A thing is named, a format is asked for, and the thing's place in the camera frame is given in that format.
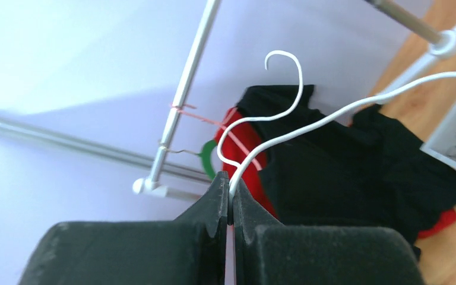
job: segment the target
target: white backdrop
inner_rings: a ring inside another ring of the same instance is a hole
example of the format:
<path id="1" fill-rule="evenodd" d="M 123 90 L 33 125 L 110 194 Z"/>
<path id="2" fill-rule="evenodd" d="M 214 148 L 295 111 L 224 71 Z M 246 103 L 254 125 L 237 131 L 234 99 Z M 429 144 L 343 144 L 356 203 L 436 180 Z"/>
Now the white backdrop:
<path id="1" fill-rule="evenodd" d="M 397 1 L 423 15 L 430 0 Z M 0 109 L 34 124 L 153 156 L 204 0 L 0 1 Z M 364 97 L 408 31 L 362 0 L 221 3 L 188 103 L 222 120 L 245 88 L 297 84 L 326 113 Z M 183 119 L 175 148 L 200 150 L 216 130 Z M 188 155 L 171 161 L 200 166 Z"/>

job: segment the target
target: white wall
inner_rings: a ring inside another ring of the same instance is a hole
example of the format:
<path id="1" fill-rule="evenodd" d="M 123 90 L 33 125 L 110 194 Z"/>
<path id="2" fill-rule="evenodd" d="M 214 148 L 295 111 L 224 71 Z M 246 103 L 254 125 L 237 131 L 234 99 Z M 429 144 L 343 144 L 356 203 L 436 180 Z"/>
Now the white wall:
<path id="1" fill-rule="evenodd" d="M 430 0 L 398 2 L 423 15 Z M 170 98 L 204 5 L 0 1 L 0 108 L 37 113 L 156 91 Z M 319 84 L 316 99 L 339 107 L 368 93 L 407 34 L 362 0 L 224 1 L 192 100 L 216 116 L 248 85 L 296 83 L 289 60 L 263 68 L 265 55 L 282 49 L 302 61 L 307 82 Z"/>

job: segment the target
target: wire hanger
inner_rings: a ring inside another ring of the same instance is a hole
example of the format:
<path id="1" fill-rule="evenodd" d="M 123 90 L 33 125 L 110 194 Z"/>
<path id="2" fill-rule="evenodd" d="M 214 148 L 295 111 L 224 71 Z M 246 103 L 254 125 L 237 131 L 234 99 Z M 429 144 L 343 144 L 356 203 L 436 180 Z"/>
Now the wire hanger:
<path id="1" fill-rule="evenodd" d="M 299 78 L 300 78 L 300 86 L 299 86 L 299 91 L 298 91 L 298 95 L 297 95 L 297 99 L 295 99 L 295 101 L 293 102 L 293 104 L 291 105 L 291 107 L 289 109 L 287 109 L 285 112 L 283 113 L 280 113 L 280 114 L 277 114 L 277 115 L 274 115 L 274 116 L 270 116 L 270 117 L 251 117 L 251 118 L 242 118 L 238 121 L 235 121 L 233 122 L 230 126 L 228 126 L 228 128 L 226 128 L 226 130 L 224 132 L 227 132 L 227 131 L 230 131 L 234 126 L 240 124 L 241 122 L 248 122 L 248 121 L 273 121 L 275 119 L 278 119 L 278 118 L 282 118 L 286 115 L 288 115 L 289 113 L 291 113 L 294 108 L 297 106 L 297 102 L 299 101 L 299 99 L 301 98 L 301 92 L 303 91 L 303 77 L 302 77 L 302 73 L 301 73 L 301 65 L 298 61 L 298 59 L 291 53 L 288 53 L 288 52 L 284 52 L 282 50 L 274 50 L 272 52 L 270 52 L 266 58 L 265 58 L 265 68 L 268 69 L 268 58 L 272 55 L 284 55 L 284 56 L 288 56 L 289 58 L 292 58 L 294 60 L 294 62 L 296 63 L 296 66 L 298 67 L 298 71 L 299 71 Z M 364 98 L 364 99 L 361 99 L 361 100 L 358 100 L 358 101 L 355 101 L 353 103 L 350 103 L 348 104 L 347 106 L 345 107 L 342 107 L 341 109 L 335 111 L 334 113 L 330 114 L 329 116 L 326 116 L 324 118 L 322 118 L 321 120 L 318 120 L 317 122 L 314 122 L 310 125 L 307 125 L 307 126 L 303 126 L 299 129 L 296 129 L 292 132 L 289 132 L 288 134 L 285 134 L 285 135 L 281 135 L 280 137 L 276 137 L 276 138 L 273 138 L 269 141 L 266 141 L 262 144 L 260 144 L 259 146 L 255 147 L 250 153 L 249 155 L 244 159 L 244 161 L 239 164 L 239 163 L 236 163 L 235 161 L 231 161 L 225 157 L 223 157 L 223 154 L 221 153 L 221 151 L 219 149 L 221 149 L 221 146 L 223 145 L 223 141 L 224 141 L 224 138 L 226 137 L 226 134 L 223 133 L 223 136 L 221 136 L 221 139 L 219 141 L 219 146 L 218 146 L 218 156 L 219 158 L 225 162 L 225 163 L 228 163 L 228 164 L 231 164 L 231 165 L 234 165 L 237 167 L 237 170 L 235 170 L 235 173 L 233 174 L 231 180 L 230 180 L 230 195 L 229 195 L 229 200 L 228 200 L 228 205 L 229 205 L 229 209 L 233 210 L 233 197 L 235 196 L 235 193 L 237 191 L 237 186 L 238 186 L 238 183 L 240 182 L 240 179 L 242 177 L 242 173 L 245 171 L 245 169 L 248 167 L 250 161 L 256 157 L 260 152 L 276 145 L 276 144 L 279 144 L 279 143 L 283 143 L 285 141 L 288 141 L 288 140 L 291 140 L 293 138 L 296 138 L 306 132 L 310 132 L 310 131 L 313 131 L 314 129 L 317 129 L 317 128 L 320 128 L 324 125 L 326 125 L 327 123 L 333 121 L 334 119 L 336 119 L 337 117 L 343 115 L 344 113 L 352 110 L 352 109 L 356 109 L 360 106 L 363 106 L 363 105 L 366 105 L 366 104 L 370 104 L 370 103 L 375 103 L 375 102 L 379 102 L 380 100 L 387 100 L 387 99 L 390 99 L 390 98 L 393 98 L 397 95 L 400 95 L 402 94 L 403 92 L 411 89 L 411 88 L 414 88 L 416 86 L 419 86 L 425 82 L 428 82 L 428 81 L 433 81 L 433 80 L 437 80 L 437 79 L 441 79 L 441 78 L 456 78 L 456 71 L 450 71 L 450 72 L 441 72 L 441 73 L 437 73 L 437 74 L 433 74 L 433 75 L 428 75 L 428 76 L 425 76 L 425 77 L 422 77 L 422 78 L 419 78 L 417 80 L 414 80 L 406 85 L 403 85 L 401 86 L 400 88 L 397 88 L 393 91 L 390 91 L 388 93 L 384 93 L 384 94 L 377 94 L 376 96 L 372 96 L 372 97 L 367 97 L 367 98 Z"/>
<path id="2" fill-rule="evenodd" d="M 197 107 L 195 107 L 193 105 L 190 105 L 190 104 L 184 104 L 183 106 L 190 107 L 192 109 L 196 109 L 197 108 Z M 179 113 L 181 113 L 183 115 L 186 115 L 186 116 L 201 120 L 202 122 L 206 122 L 206 123 L 209 123 L 209 124 L 212 124 L 212 125 L 216 125 L 216 126 L 218 126 L 219 128 L 221 128 L 223 130 L 226 130 L 227 122 L 232 118 L 232 116 L 237 111 L 236 108 L 232 108 L 231 111 L 226 115 L 225 119 L 222 122 L 217 122 L 217 121 L 202 117 L 200 115 L 196 115 L 196 114 L 184 111 L 182 108 L 179 108 L 178 106 L 171 105 L 170 107 L 171 108 L 175 108 Z M 249 154 L 249 150 L 245 147 L 245 145 L 237 138 L 237 136 L 233 132 L 229 131 L 227 133 L 227 135 L 233 140 L 233 142 L 242 150 L 242 152 L 246 156 Z M 214 149 L 217 147 L 217 144 L 218 143 L 217 143 L 216 140 L 210 140 L 210 141 L 206 142 L 202 146 L 202 149 L 201 149 L 200 153 L 196 153 L 196 152 L 191 151 L 191 150 L 179 150 L 179 151 L 178 150 L 171 150 L 171 149 L 167 148 L 165 145 L 162 145 L 162 144 L 160 144 L 160 147 L 162 147 L 164 150 L 166 150 L 169 153 L 189 153 L 189 154 L 193 154 L 195 156 L 200 157 L 200 159 L 202 161 L 202 167 L 204 168 L 205 174 L 207 174 L 207 176 L 210 179 L 214 179 L 214 177 L 216 176 L 216 171 L 214 170 L 214 167 L 213 167 L 213 164 L 212 164 L 211 155 L 212 155 L 212 152 L 214 151 Z M 256 170 L 259 171 L 259 170 L 262 169 L 261 164 L 258 162 L 258 160 L 256 158 L 254 158 L 251 162 L 256 167 Z"/>

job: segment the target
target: clothes rack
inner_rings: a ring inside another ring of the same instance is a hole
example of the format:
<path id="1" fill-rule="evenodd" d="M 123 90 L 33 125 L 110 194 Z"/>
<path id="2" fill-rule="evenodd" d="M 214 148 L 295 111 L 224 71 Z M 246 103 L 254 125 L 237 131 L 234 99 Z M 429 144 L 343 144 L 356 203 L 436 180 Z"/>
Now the clothes rack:
<path id="1" fill-rule="evenodd" d="M 195 40 L 186 60 L 186 65 L 179 81 L 178 89 L 174 96 L 173 105 L 181 108 L 188 96 L 189 88 L 198 68 L 200 57 L 204 51 L 207 37 L 212 28 L 221 0 L 208 0 L 204 13 L 198 26 Z M 420 20 L 392 0 L 366 0 L 375 8 L 407 27 L 429 42 L 429 50 L 421 56 L 412 66 L 397 77 L 382 93 L 386 93 L 409 83 L 416 77 L 424 74 L 440 59 L 446 59 L 456 54 L 456 26 L 451 30 L 437 32 L 430 25 Z M 134 191 L 153 192 L 160 190 L 160 196 L 167 196 L 168 188 L 160 185 L 159 178 L 167 155 L 166 147 L 172 142 L 173 135 L 179 122 L 180 114 L 177 109 L 171 109 L 165 124 L 161 146 L 157 151 L 150 175 L 146 179 L 138 179 L 134 183 Z"/>

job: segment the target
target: hanger hook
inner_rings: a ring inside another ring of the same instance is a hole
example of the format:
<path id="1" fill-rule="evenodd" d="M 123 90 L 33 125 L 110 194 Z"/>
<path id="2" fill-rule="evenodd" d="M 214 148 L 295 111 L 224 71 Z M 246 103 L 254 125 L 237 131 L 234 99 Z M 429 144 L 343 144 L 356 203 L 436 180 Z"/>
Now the hanger hook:
<path id="1" fill-rule="evenodd" d="M 265 56 L 265 69 L 268 70 L 268 60 L 273 56 L 273 55 L 283 55 L 283 56 L 287 56 L 288 58 L 292 59 L 294 61 L 294 63 L 296 64 L 296 66 L 298 67 L 298 74 L 299 74 L 299 77 L 300 79 L 303 78 L 303 74 L 302 74 L 302 66 L 300 64 L 300 61 L 298 60 L 298 58 L 290 53 L 290 52 L 285 52 L 283 50 L 272 50 L 271 52 L 269 52 L 266 56 Z"/>

